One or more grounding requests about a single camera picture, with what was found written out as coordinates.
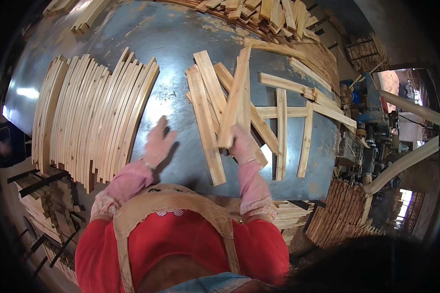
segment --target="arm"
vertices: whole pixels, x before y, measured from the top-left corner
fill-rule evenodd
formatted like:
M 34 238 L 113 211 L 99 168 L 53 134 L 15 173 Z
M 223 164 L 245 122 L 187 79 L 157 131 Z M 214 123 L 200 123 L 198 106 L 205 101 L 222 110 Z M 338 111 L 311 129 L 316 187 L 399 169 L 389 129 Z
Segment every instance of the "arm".
M 161 116 L 157 126 L 148 133 L 145 155 L 122 168 L 108 187 L 95 196 L 90 222 L 97 219 L 110 222 L 124 203 L 153 182 L 153 169 L 168 156 L 177 135 L 171 131 L 165 137 L 167 123 L 166 117 Z
M 276 208 L 272 202 L 271 192 L 264 179 L 259 175 L 259 163 L 251 151 L 252 137 L 240 126 L 233 126 L 235 141 L 230 153 L 238 164 L 238 182 L 240 185 L 240 215 L 245 223 L 261 219 L 273 222 Z

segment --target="worker's left hand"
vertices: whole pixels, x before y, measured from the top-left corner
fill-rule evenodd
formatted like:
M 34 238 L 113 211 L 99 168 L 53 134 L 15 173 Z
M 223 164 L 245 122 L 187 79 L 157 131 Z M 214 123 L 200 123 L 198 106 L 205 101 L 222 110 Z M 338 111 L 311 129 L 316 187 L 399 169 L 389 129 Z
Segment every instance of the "worker's left hand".
M 168 124 L 166 116 L 161 116 L 155 126 L 147 136 L 147 144 L 145 145 L 145 155 L 142 160 L 147 167 L 155 169 L 167 156 L 172 144 L 174 143 L 178 133 L 173 130 L 165 137 L 165 127 Z

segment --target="black cable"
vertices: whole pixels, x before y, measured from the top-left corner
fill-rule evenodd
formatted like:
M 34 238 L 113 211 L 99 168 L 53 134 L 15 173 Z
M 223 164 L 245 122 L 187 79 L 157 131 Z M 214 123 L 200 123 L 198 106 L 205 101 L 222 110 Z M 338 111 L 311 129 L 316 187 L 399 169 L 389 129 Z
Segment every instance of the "black cable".
M 422 123 L 418 123 L 418 122 L 416 122 L 416 121 L 412 121 L 411 119 L 409 119 L 409 118 L 407 118 L 407 117 L 405 117 L 405 116 L 403 116 L 403 115 L 399 115 L 399 117 L 403 117 L 404 119 L 409 120 L 409 121 L 411 121 L 412 123 L 416 123 L 416 124 L 422 126 L 422 128 L 425 128 L 425 129 L 428 129 L 428 130 L 432 130 L 432 131 L 438 133 L 438 132 L 435 131 L 432 127 L 427 127 L 427 126 L 425 126 L 425 125 L 422 124 Z

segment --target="red shirt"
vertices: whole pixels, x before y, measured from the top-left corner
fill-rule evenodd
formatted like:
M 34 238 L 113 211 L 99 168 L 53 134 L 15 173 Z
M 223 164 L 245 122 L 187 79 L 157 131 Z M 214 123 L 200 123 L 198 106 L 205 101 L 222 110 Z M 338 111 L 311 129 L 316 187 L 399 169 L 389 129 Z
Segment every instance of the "red shirt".
M 283 284 L 288 273 L 288 249 L 272 223 L 233 220 L 241 274 L 268 284 Z M 129 261 L 135 291 L 148 270 L 167 255 L 190 255 L 215 274 L 229 272 L 222 237 L 200 214 L 150 214 L 129 235 Z M 78 284 L 83 292 L 123 292 L 114 228 L 94 220 L 83 232 L 75 254 Z

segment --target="glove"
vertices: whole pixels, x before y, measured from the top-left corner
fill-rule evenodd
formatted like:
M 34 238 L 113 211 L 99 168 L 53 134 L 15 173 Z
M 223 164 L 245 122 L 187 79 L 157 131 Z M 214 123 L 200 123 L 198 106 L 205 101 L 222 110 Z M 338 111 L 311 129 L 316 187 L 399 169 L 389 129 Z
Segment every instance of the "glove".
M 233 141 L 233 146 L 230 148 L 230 154 L 236 158 L 240 166 L 247 162 L 254 161 L 256 157 L 252 153 L 251 134 L 246 133 L 239 125 L 233 125 L 231 131 L 233 132 L 235 140 Z
M 164 134 L 165 127 L 168 124 L 166 116 L 161 116 L 155 126 L 147 136 L 147 144 L 145 145 L 145 155 L 142 157 L 145 165 L 151 169 L 155 169 L 167 156 L 173 142 L 178 133 L 170 131 L 166 137 Z

